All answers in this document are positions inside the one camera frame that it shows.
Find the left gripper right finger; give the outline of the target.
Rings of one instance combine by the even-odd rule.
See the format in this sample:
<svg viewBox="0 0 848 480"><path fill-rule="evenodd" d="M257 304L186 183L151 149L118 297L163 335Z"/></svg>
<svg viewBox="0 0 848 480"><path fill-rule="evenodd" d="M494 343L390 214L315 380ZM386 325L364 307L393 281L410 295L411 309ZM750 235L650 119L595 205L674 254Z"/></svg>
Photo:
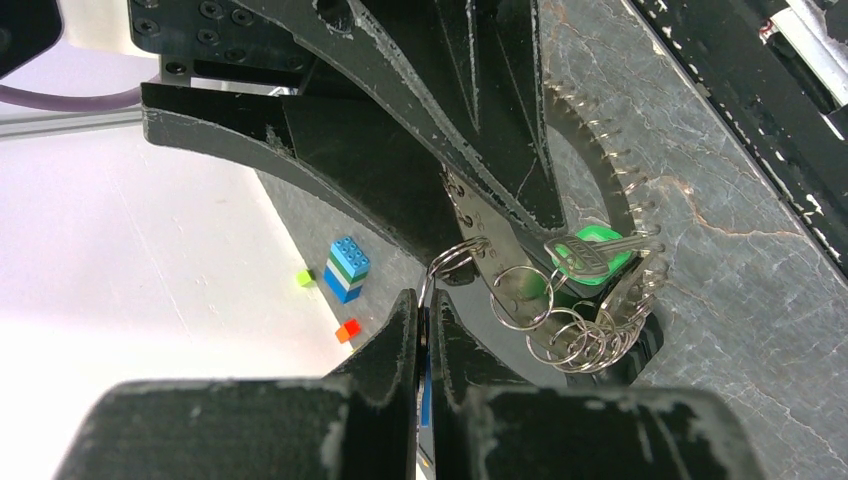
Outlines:
<svg viewBox="0 0 848 480"><path fill-rule="evenodd" d="M760 479L744 429L716 394L547 388L501 362L444 290L430 306L431 428L440 479Z"/></svg>

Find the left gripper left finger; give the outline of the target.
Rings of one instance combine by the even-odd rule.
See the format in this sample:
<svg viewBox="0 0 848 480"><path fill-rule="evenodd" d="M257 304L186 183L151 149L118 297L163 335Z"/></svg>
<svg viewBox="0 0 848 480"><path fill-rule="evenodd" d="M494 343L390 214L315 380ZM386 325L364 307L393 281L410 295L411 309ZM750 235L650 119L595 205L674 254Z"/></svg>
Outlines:
<svg viewBox="0 0 848 480"><path fill-rule="evenodd" d="M406 289L385 325L320 378L118 384L82 422L57 477L411 479L417 340Z"/></svg>

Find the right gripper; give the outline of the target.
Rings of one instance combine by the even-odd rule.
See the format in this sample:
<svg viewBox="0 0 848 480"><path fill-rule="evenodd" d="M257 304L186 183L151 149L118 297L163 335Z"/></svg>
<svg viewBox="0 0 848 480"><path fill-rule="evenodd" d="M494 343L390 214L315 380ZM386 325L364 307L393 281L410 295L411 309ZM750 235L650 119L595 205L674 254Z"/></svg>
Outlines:
<svg viewBox="0 0 848 480"><path fill-rule="evenodd" d="M297 87L316 61L234 1L129 1L133 44L177 76ZM144 136L302 189L424 264L462 235L442 166L370 100L267 96L144 83Z"/></svg>

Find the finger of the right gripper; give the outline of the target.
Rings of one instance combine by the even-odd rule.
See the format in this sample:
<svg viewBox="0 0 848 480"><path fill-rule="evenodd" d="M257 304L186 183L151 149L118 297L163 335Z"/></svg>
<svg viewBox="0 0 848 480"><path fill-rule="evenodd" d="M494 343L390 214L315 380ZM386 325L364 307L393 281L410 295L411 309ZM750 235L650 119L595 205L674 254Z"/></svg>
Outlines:
<svg viewBox="0 0 848 480"><path fill-rule="evenodd" d="M520 227L566 225L535 1L249 1Z"/></svg>

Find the blue key tag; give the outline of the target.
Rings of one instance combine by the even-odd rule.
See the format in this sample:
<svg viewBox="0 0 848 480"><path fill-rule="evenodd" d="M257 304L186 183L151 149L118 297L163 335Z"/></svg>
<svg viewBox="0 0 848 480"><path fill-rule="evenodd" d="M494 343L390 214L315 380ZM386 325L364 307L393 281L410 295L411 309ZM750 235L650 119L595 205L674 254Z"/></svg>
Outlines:
<svg viewBox="0 0 848 480"><path fill-rule="evenodd" d="M430 355L425 357L424 376L421 382L420 408L419 408L419 427L429 428L431 423L432 411L432 374Z"/></svg>

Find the metal disc keyring with rings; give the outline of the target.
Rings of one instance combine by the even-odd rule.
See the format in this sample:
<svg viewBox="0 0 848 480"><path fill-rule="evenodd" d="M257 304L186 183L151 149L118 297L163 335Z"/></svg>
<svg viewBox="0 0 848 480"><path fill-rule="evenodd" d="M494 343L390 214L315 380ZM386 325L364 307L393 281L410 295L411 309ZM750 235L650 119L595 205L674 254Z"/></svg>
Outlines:
<svg viewBox="0 0 848 480"><path fill-rule="evenodd" d="M641 220L652 200L631 194L648 175L607 151L601 119L581 113L588 100L560 82L544 87L546 120L586 163L607 211L607 226L590 225L544 242L533 261L509 222L470 186L445 170L442 181L455 209L463 242L431 265L472 263L489 289L498 322L524 335L530 355L567 375L607 372L634 352L667 279L660 228Z"/></svg>

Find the green key tag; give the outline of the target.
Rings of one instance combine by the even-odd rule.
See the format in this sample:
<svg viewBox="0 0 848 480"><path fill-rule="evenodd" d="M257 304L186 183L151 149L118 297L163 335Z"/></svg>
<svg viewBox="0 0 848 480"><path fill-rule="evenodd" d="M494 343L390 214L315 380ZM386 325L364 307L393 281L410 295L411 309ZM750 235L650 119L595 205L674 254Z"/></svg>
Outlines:
<svg viewBox="0 0 848 480"><path fill-rule="evenodd" d="M618 273L634 256L635 240L600 225L549 241L554 267L577 283L597 286Z"/></svg>

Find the red small block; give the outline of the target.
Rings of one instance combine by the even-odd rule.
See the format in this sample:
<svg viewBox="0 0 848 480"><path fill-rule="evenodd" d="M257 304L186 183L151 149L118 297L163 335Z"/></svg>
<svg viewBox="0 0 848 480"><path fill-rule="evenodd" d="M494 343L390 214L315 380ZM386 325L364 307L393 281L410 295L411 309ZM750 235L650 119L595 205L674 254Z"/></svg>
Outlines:
<svg viewBox="0 0 848 480"><path fill-rule="evenodd" d="M339 343L344 344L350 342L353 338L361 333L360 323L352 318L339 326L335 335Z"/></svg>

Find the blue green stacked bricks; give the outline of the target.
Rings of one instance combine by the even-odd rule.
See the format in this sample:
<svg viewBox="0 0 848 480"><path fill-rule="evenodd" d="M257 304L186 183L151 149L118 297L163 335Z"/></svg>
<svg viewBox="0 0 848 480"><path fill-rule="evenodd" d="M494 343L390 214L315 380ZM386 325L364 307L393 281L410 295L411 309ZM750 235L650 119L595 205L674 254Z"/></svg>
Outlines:
<svg viewBox="0 0 848 480"><path fill-rule="evenodd" d="M346 304L359 297L370 266L357 242L345 236L331 244L323 279L338 301Z"/></svg>

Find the green small cube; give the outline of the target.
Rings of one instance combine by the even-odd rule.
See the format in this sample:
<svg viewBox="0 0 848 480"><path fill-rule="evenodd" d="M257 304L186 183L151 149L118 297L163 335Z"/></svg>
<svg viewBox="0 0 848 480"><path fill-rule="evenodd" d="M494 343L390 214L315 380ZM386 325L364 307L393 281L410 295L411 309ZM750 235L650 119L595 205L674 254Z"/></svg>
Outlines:
<svg viewBox="0 0 848 480"><path fill-rule="evenodd" d="M295 280L301 288L309 288L314 285L315 275L311 269L303 269L296 273Z"/></svg>

